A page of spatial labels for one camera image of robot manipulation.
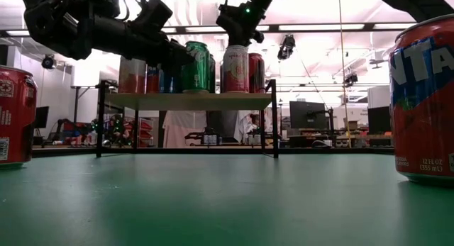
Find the black monitor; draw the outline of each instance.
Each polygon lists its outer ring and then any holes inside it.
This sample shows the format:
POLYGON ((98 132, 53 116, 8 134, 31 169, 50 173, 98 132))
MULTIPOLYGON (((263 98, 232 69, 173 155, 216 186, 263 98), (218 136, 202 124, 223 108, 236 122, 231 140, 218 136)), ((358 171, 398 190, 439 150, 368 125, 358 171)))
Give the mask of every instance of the black monitor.
POLYGON ((48 124, 49 107, 36 108, 35 128, 46 128, 48 124))
POLYGON ((391 114, 389 106, 369 108, 367 110, 369 120, 369 133, 380 134, 391 131, 391 114))
POLYGON ((325 104, 290 101, 292 128, 327 129, 325 104))

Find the fluorescent light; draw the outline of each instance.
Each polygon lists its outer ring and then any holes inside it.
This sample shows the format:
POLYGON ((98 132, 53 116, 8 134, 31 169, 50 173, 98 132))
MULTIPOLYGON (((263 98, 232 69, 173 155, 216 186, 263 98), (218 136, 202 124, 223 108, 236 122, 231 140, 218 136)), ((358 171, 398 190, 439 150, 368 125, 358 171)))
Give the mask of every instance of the fluorescent light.
POLYGON ((186 27, 188 33, 219 33, 225 30, 219 26, 186 27))
POLYGON ((173 28, 173 27, 166 27, 166 28, 163 28, 162 31, 165 33, 176 33, 177 29, 173 28))
POLYGON ((259 31, 267 31, 269 29, 270 29, 269 26, 257 26, 257 28, 256 28, 256 30, 259 30, 259 31))
POLYGON ((30 36, 28 30, 7 30, 6 33, 10 36, 30 36))
POLYGON ((378 23, 374 29, 407 29, 416 25, 415 23, 378 23))
MULTIPOLYGON (((362 23, 343 24, 343 30, 360 30, 364 28, 362 23)), ((293 25, 279 26, 279 30, 340 30, 340 24, 318 24, 318 25, 293 25)))

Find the ceiling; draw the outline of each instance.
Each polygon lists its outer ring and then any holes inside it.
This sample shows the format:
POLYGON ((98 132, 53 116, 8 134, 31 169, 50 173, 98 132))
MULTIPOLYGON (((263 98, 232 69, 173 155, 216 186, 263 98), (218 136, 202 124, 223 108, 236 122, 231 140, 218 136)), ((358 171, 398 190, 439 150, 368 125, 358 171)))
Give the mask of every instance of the ceiling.
MULTIPOLYGON (((218 5, 224 0, 163 0, 174 14, 166 26, 213 26, 218 15, 218 5)), ((229 0, 230 5, 237 6, 245 0, 229 0)), ((139 12, 138 5, 133 0, 126 0, 131 15, 139 12)), ((339 0, 274 0, 267 10, 267 18, 262 24, 285 23, 339 23, 339 0)), ((126 7, 120 3, 124 17, 126 7)), ((24 5, 21 0, 0 0, 0 30, 26 28, 23 24, 24 5)), ((381 0, 341 0, 343 23, 368 22, 413 22, 406 13, 396 11, 384 4, 381 0)), ((341 33, 295 33, 297 48, 294 54, 284 61, 277 59, 277 51, 284 34, 267 33, 262 44, 253 43, 251 52, 259 52, 265 58, 267 75, 277 79, 281 86, 279 96, 283 101, 295 98, 299 91, 304 92, 306 100, 320 101, 322 98, 329 103, 339 102, 342 94, 340 86, 327 87, 323 84, 341 83, 343 71, 357 72, 360 83, 364 87, 350 89, 355 94, 364 92, 372 84, 388 84, 387 63, 371 65, 370 60, 385 60, 389 49, 393 46, 397 31, 361 32, 343 34, 343 51, 341 33), (312 86, 294 87, 285 84, 308 84, 314 82, 319 85, 320 93, 312 91, 312 86)), ((214 54, 216 61, 222 60, 226 47, 227 36, 223 34, 208 35, 173 35, 180 43, 188 40, 198 40, 206 43, 214 54)), ((24 53, 38 59, 43 54, 53 53, 52 50, 34 42, 31 38, 7 38, 3 44, 17 45, 24 53)), ((103 55, 106 77, 116 77, 118 74, 119 57, 112 54, 103 55)), ((74 62, 65 57, 57 56, 59 60, 74 62)))

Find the red soda can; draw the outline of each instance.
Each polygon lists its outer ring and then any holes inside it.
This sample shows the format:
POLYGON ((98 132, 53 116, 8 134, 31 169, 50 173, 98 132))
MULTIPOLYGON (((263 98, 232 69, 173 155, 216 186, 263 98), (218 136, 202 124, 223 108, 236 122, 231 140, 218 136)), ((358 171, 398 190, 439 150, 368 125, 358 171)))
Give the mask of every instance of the red soda can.
POLYGON ((265 61, 261 54, 249 54, 249 92, 265 93, 265 61))
POLYGON ((31 73, 0 66, 0 164, 31 160, 36 91, 31 73))
POLYGON ((158 67, 148 67, 147 70, 147 94, 159 93, 159 71, 158 67))
POLYGON ((389 57, 396 169, 454 184, 454 15, 401 33, 389 57))
POLYGON ((223 88, 226 93, 249 92, 249 54, 242 45, 228 46, 223 58, 223 88))
POLYGON ((118 92, 121 94, 144 94, 146 69, 145 61, 128 60, 121 57, 118 92))

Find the wooden shelf board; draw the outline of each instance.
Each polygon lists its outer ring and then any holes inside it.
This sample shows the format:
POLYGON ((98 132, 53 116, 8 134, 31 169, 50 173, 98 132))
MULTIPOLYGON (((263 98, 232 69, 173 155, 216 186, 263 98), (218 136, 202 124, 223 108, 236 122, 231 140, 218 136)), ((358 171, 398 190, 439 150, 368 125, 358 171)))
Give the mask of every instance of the wooden shelf board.
POLYGON ((106 104, 141 111, 258 111, 271 94, 106 94, 106 104))

